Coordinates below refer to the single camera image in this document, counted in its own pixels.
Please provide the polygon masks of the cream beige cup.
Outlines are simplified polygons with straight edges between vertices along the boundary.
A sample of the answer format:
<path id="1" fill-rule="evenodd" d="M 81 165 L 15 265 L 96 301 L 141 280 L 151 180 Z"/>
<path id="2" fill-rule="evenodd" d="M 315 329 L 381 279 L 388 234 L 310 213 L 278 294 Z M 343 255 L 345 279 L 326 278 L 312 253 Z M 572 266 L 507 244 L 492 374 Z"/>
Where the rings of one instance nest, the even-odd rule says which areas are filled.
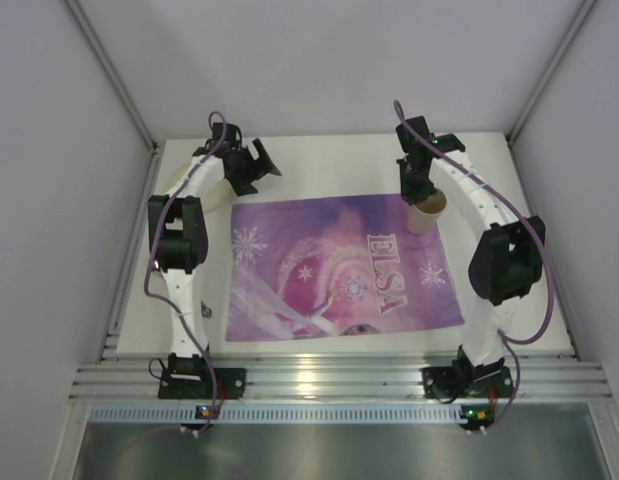
<path id="1" fill-rule="evenodd" d="M 407 227 L 410 232 L 422 235 L 432 230 L 447 207 L 447 197 L 436 190 L 426 200 L 408 207 Z"/>

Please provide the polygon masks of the cream round plate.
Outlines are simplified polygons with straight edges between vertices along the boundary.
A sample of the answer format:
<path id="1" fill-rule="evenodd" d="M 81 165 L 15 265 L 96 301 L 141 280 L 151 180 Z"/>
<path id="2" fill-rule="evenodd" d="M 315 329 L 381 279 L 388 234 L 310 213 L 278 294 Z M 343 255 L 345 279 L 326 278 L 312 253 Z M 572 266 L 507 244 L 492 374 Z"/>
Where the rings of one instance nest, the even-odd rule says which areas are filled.
<path id="1" fill-rule="evenodd" d="M 185 175 L 188 169 L 189 165 L 185 163 L 176 168 L 164 185 L 165 191 L 170 192 L 174 190 L 176 184 Z M 221 180 L 201 197 L 203 212 L 207 214 L 218 208 L 230 196 L 231 192 L 232 188 L 230 183 L 226 179 Z"/>

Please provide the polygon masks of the purple Elsa placemat cloth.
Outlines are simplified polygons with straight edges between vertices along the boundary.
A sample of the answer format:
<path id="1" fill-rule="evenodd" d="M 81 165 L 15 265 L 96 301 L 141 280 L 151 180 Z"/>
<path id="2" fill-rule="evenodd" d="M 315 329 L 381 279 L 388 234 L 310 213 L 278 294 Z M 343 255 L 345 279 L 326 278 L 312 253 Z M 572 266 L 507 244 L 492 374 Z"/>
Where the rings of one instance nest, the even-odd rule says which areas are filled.
<path id="1" fill-rule="evenodd" d="M 438 228 L 397 194 L 239 204 L 226 340 L 418 332 L 463 324 Z"/>

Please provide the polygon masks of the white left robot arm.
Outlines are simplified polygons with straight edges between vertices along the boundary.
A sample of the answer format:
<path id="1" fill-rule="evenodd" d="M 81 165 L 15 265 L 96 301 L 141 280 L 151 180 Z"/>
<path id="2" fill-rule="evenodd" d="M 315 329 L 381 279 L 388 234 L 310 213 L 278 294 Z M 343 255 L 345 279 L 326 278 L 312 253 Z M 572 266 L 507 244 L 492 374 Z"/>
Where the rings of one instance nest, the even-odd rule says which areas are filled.
<path id="1" fill-rule="evenodd" d="M 208 355 L 203 321 L 207 308 L 199 293 L 209 252 L 204 203 L 216 207 L 230 193 L 256 194 L 256 181 L 281 174 L 261 140 L 254 139 L 252 145 L 254 151 L 243 144 L 237 125 L 214 122 L 211 137 L 194 151 L 172 185 L 148 200 L 150 259 L 143 289 L 146 296 L 168 305 L 171 353 L 178 358 Z"/>

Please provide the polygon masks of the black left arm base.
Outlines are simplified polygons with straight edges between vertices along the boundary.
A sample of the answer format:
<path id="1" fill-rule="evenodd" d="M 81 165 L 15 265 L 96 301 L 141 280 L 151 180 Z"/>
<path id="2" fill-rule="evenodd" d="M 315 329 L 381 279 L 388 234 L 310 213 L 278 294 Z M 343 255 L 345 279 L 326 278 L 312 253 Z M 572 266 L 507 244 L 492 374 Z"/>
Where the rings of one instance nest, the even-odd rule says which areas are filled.
<path id="1" fill-rule="evenodd" d="M 216 368 L 218 400 L 236 400 L 243 397 L 247 370 L 244 368 Z M 158 398 L 162 400 L 211 400 L 212 379 L 207 370 L 201 375 L 164 371 L 159 384 Z"/>

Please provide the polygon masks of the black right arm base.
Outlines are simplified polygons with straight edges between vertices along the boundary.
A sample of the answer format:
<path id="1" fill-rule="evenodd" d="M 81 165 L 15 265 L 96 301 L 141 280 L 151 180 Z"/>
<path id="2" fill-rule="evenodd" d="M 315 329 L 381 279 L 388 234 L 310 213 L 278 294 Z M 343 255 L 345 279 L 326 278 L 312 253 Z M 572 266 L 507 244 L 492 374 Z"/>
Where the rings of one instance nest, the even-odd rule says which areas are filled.
<path id="1" fill-rule="evenodd" d="M 459 399 L 504 399 L 513 393 L 513 379 L 508 367 L 477 380 L 461 379 L 452 367 L 427 367 L 422 370 L 424 396 L 450 404 Z"/>

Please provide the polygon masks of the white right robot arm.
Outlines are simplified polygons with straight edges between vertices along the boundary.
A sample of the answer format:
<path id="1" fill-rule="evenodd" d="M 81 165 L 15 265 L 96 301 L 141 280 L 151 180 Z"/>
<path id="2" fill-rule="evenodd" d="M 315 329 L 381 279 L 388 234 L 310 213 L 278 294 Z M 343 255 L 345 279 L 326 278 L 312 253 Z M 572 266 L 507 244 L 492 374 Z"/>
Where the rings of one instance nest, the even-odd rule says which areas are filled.
<path id="1" fill-rule="evenodd" d="M 424 117 L 401 117 L 396 134 L 400 195 L 409 222 L 424 221 L 424 207 L 439 194 L 452 203 L 476 236 L 468 277 L 477 295 L 458 361 L 475 376 L 501 364 L 509 329 L 522 297 L 540 279 L 550 279 L 544 246 L 546 229 L 537 216 L 524 216 L 476 171 L 454 134 L 436 135 Z"/>

